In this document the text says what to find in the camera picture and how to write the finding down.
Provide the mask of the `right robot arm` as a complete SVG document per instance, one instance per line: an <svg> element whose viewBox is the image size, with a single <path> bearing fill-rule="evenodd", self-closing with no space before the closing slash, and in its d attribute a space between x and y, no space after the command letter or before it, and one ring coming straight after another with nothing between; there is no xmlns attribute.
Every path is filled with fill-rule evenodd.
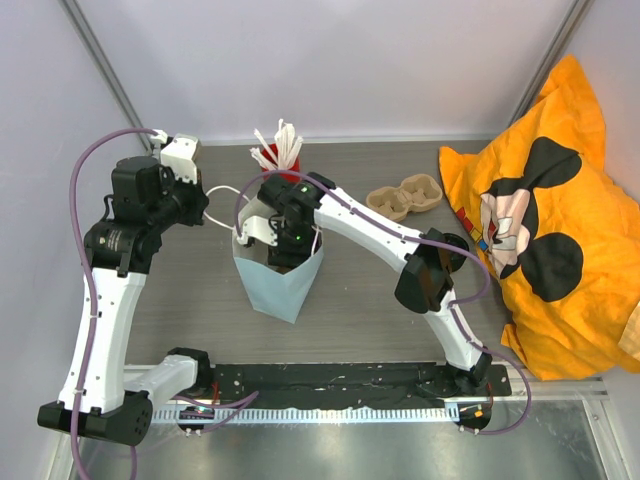
<svg viewBox="0 0 640 480"><path fill-rule="evenodd" d="M451 278L451 255L477 261L473 254L446 243L436 229L422 233L384 218L314 172L297 183L273 174L262 183L257 198L282 216L278 245L298 245L318 227L388 264L399 274L396 300L422 315L439 340L455 392L472 395L486 385L492 356L466 322Z"/></svg>

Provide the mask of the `left aluminium frame post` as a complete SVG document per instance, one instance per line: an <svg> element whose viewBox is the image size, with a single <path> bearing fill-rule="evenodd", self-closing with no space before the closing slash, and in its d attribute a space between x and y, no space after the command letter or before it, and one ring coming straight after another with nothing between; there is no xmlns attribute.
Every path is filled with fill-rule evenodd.
<svg viewBox="0 0 640 480"><path fill-rule="evenodd" d="M58 4L89 54L94 67L111 93L121 113L125 117L128 126L142 128L143 122L136 112L116 71L104 51L101 42L81 8L80 2L77 0L59 0Z"/></svg>

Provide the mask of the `right aluminium frame post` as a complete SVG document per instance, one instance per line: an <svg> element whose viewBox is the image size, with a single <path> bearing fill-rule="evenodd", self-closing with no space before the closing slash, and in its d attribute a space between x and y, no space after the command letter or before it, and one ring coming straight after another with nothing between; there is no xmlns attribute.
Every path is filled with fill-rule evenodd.
<svg viewBox="0 0 640 480"><path fill-rule="evenodd" d="M529 80L508 125L517 122L534 105L548 75L562 58L563 52L579 30L594 3L594 0L574 0L570 3L567 13L560 22L532 78Z"/></svg>

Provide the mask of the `light blue paper bag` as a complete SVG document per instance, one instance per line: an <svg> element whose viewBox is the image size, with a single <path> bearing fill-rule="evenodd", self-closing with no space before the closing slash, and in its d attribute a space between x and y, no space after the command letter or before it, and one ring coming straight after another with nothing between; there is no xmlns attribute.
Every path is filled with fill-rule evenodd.
<svg viewBox="0 0 640 480"><path fill-rule="evenodd" d="M271 226L279 224L276 211L257 198L243 197L239 213L241 223L251 216L268 218ZM289 270L267 264L268 245L256 241L250 246L237 242L237 232L211 215L206 218L231 231L233 260L254 310L293 324L309 293L324 258L322 231L314 227L311 257L299 267Z"/></svg>

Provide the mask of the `aluminium frame post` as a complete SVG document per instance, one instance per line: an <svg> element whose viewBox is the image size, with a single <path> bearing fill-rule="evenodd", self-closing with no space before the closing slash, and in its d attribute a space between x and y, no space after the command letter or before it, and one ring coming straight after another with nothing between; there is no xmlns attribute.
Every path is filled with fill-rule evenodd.
<svg viewBox="0 0 640 480"><path fill-rule="evenodd" d="M594 3L594 0L574 0L570 3L567 13L560 22L532 78L529 80L508 125L517 122L534 105L548 75L562 58L563 52L579 30Z"/></svg>
<svg viewBox="0 0 640 480"><path fill-rule="evenodd" d="M136 112L116 71L104 51L101 42L81 8L80 2L77 0L59 0L58 4L89 54L94 67L111 93L121 113L125 117L128 126L142 128L143 122Z"/></svg>

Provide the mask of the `brown pulp cup carrier stack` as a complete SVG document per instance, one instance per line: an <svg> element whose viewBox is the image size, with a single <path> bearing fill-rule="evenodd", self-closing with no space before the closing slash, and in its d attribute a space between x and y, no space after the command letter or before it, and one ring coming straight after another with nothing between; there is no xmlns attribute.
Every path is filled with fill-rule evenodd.
<svg viewBox="0 0 640 480"><path fill-rule="evenodd" d="M400 222L409 213L423 213L437 207L443 191L436 180L427 174L405 178L398 187L381 187L366 197L369 209L383 217Z"/></svg>

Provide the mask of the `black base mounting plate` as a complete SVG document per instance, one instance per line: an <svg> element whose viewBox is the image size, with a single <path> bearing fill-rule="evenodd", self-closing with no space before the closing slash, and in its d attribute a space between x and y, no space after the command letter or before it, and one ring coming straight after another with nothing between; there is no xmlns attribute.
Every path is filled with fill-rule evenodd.
<svg viewBox="0 0 640 480"><path fill-rule="evenodd" d="M508 397L507 369L492 365L471 391L455 383L451 367L435 362L218 364L212 380L223 404L253 392L253 408L344 410L442 407L453 398Z"/></svg>

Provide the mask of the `orange cartoon pillow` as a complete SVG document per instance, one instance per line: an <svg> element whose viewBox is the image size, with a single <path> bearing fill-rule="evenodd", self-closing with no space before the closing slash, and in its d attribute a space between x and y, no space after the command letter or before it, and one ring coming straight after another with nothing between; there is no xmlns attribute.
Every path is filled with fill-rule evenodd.
<svg viewBox="0 0 640 480"><path fill-rule="evenodd" d="M639 206L605 153L602 110L570 55L481 152L439 152L447 200L512 315L501 342L542 380L639 370Z"/></svg>

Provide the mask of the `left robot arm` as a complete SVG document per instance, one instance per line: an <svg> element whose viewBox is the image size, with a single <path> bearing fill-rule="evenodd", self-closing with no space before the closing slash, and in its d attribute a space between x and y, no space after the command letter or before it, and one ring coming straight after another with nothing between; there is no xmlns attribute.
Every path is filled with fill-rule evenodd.
<svg viewBox="0 0 640 480"><path fill-rule="evenodd" d="M125 158L111 182L106 213L83 240L95 285L85 289L71 367L57 400L40 407L37 423L136 446L155 408L181 392L200 399L212 389L208 354L186 347L170 350L137 379L124 379L133 314L161 236L176 224L203 224L208 199L192 159Z"/></svg>

